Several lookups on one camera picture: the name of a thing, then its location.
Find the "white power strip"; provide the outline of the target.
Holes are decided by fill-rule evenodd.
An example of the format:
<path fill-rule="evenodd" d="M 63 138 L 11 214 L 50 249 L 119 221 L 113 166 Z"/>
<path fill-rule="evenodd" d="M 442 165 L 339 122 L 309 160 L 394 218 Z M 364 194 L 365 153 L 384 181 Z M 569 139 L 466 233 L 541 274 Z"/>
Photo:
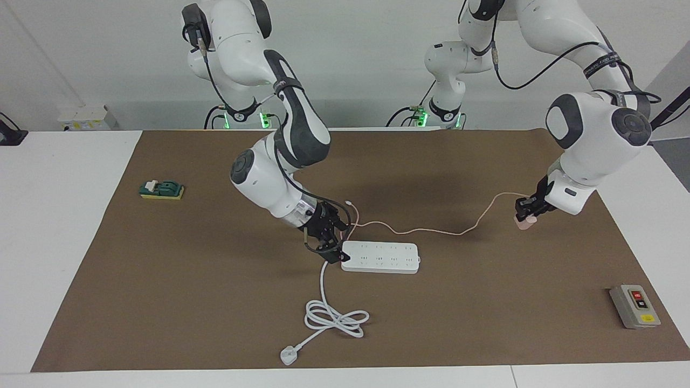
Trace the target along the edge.
<path fill-rule="evenodd" d="M 420 267 L 417 245 L 388 241 L 346 241 L 343 252 L 350 260 L 343 271 L 360 273 L 416 274 Z"/>

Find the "brown table mat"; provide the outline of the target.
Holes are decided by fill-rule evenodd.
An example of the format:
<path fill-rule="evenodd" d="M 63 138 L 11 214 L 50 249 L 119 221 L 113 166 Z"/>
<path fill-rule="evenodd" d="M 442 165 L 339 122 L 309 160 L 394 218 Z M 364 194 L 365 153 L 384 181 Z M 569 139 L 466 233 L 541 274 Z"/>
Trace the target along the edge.
<path fill-rule="evenodd" d="M 229 180 L 256 132 L 141 135 L 34 372 L 280 368 L 279 352 L 310 336 L 304 305 L 319 296 L 323 260 L 300 231 L 252 204 Z M 512 191 L 532 191 L 561 150 L 544 129 L 334 132 L 326 161 L 300 182 L 348 199 L 365 241 L 409 241 L 416 274 L 326 270 L 341 311 L 370 313 L 364 337 L 328 330 L 297 368 L 685 361 L 690 348 L 662 304 L 662 324 L 621 324 L 609 289 L 660 298 L 601 199 L 578 216 L 555 211 L 520 231 Z M 144 199 L 150 180 L 185 186 L 182 199 Z"/>

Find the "black stand pole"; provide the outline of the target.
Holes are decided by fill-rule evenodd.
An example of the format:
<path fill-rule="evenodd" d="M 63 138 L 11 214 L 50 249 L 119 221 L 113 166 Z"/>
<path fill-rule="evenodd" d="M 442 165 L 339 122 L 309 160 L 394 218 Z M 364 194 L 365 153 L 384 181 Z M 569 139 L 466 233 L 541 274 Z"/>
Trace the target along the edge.
<path fill-rule="evenodd" d="M 651 120 L 652 130 L 656 130 L 662 126 L 668 125 L 673 121 L 681 118 L 687 111 L 690 110 L 690 86 L 673 99 L 668 106 L 666 106 L 653 120 Z"/>

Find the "green circuit board module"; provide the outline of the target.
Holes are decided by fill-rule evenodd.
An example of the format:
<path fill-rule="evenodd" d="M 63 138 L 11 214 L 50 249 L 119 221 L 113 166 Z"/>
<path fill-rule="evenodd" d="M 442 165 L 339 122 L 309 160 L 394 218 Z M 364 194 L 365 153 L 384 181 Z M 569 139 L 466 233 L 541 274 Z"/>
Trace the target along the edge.
<path fill-rule="evenodd" d="M 144 199 L 182 199 L 185 186 L 173 180 L 150 180 L 143 183 L 139 189 L 140 197 Z"/>

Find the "white box with yellow labels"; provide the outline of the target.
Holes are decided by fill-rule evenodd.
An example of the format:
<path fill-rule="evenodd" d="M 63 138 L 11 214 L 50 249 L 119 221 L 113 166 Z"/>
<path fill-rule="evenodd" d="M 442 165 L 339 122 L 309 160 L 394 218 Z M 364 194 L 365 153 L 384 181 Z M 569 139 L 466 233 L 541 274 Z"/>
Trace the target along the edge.
<path fill-rule="evenodd" d="M 58 123 L 63 131 L 119 130 L 118 121 L 104 105 L 63 110 L 58 117 Z"/>

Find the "black device on table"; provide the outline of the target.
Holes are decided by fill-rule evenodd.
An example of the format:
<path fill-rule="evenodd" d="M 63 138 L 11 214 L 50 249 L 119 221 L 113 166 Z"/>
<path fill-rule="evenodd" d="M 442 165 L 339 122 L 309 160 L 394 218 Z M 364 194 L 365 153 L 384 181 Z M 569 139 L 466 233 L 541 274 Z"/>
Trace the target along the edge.
<path fill-rule="evenodd" d="M 22 130 L 14 120 L 0 112 L 0 147 L 18 146 L 27 135 L 27 130 Z"/>

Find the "grey on-off switch box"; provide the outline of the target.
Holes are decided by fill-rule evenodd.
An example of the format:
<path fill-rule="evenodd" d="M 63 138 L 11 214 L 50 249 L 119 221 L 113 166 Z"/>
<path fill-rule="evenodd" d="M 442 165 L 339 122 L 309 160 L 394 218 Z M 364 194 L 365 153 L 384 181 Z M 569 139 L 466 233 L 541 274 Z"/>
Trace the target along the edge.
<path fill-rule="evenodd" d="M 661 321 L 641 285 L 619 285 L 609 289 L 614 307 L 626 329 L 644 329 Z"/>

